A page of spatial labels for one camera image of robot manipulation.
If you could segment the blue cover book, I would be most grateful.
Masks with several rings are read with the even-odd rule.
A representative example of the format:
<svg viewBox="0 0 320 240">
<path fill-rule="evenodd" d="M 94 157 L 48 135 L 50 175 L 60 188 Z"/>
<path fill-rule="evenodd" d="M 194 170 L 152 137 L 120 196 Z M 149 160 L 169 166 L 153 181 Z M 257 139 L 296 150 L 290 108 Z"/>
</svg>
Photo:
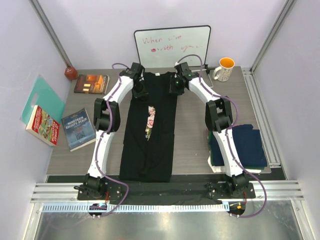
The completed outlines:
<svg viewBox="0 0 320 240">
<path fill-rule="evenodd" d="M 62 118 L 61 123 L 71 152 L 96 141 L 96 131 L 85 108 Z"/>
</svg>

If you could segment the black t shirt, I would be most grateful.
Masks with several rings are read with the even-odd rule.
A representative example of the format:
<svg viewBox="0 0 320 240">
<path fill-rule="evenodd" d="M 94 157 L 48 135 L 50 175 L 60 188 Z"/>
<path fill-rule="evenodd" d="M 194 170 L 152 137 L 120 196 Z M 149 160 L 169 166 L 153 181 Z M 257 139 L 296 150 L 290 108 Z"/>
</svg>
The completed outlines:
<svg viewBox="0 0 320 240">
<path fill-rule="evenodd" d="M 172 176 L 177 96 L 169 93 L 173 72 L 144 73 L 148 95 L 132 97 L 124 132 L 119 178 L 169 182 Z"/>
</svg>

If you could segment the black wire book stand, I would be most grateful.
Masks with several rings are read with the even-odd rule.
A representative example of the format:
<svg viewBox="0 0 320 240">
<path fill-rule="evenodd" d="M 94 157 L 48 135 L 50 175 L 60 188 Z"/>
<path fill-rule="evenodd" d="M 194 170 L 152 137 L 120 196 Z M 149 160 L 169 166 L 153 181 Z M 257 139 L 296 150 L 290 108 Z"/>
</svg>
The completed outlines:
<svg viewBox="0 0 320 240">
<path fill-rule="evenodd" d="M 201 66 L 201 68 L 199 69 L 194 69 L 192 70 L 192 72 L 205 72 L 209 78 L 209 81 L 211 83 L 211 86 L 210 88 L 213 88 L 214 85 L 213 85 L 213 80 L 212 80 L 212 77 L 211 77 L 211 71 L 214 71 L 215 70 L 215 67 L 214 66 L 209 66 L 208 64 L 204 64 Z"/>
</svg>

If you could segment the orange brown cover book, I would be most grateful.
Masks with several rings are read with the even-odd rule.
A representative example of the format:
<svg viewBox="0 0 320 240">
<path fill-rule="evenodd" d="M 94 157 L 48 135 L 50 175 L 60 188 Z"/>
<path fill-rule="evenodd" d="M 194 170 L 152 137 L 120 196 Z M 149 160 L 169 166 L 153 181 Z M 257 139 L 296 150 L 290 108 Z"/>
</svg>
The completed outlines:
<svg viewBox="0 0 320 240">
<path fill-rule="evenodd" d="M 105 94 L 109 85 L 108 75 L 80 74 L 77 78 L 74 93 Z"/>
</svg>

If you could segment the white mug orange inside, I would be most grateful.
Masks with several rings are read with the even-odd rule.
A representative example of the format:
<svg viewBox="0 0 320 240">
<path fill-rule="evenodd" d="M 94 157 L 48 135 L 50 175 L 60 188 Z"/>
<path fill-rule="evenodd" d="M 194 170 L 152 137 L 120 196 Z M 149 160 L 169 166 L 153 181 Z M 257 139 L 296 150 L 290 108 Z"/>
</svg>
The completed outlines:
<svg viewBox="0 0 320 240">
<path fill-rule="evenodd" d="M 219 60 L 219 66 L 213 71 L 212 77 L 215 81 L 226 82 L 229 80 L 235 61 L 230 57 L 223 57 Z"/>
</svg>

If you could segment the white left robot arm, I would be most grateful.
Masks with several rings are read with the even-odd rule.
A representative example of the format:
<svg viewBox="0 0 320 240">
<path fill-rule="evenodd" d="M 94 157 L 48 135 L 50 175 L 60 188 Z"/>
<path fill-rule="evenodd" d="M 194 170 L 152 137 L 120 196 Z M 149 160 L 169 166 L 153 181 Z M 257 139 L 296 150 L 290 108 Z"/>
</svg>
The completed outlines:
<svg viewBox="0 0 320 240">
<path fill-rule="evenodd" d="M 145 68 L 137 62 L 126 67 L 117 75 L 117 82 L 102 98 L 94 102 L 93 124 L 96 129 L 96 139 L 90 167 L 84 176 L 83 184 L 78 189 L 79 200 L 101 200 L 110 192 L 113 183 L 126 184 L 106 175 L 109 150 L 115 133 L 121 124 L 120 103 L 132 92 L 135 98 L 148 95 L 143 73 Z"/>
</svg>

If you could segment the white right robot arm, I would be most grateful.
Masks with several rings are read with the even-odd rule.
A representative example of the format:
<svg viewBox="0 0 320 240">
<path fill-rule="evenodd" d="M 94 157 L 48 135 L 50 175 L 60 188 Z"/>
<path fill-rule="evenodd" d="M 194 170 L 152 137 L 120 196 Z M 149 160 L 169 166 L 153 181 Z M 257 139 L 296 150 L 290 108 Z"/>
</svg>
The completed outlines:
<svg viewBox="0 0 320 240">
<path fill-rule="evenodd" d="M 177 62 L 174 68 L 176 73 L 171 79 L 169 92 L 182 95 L 187 88 L 205 103 L 205 125 L 213 133 L 224 162 L 226 193 L 233 198 L 244 197 L 249 179 L 239 161 L 233 139 L 230 100 L 209 88 L 199 73 L 190 70 L 187 62 Z"/>
</svg>

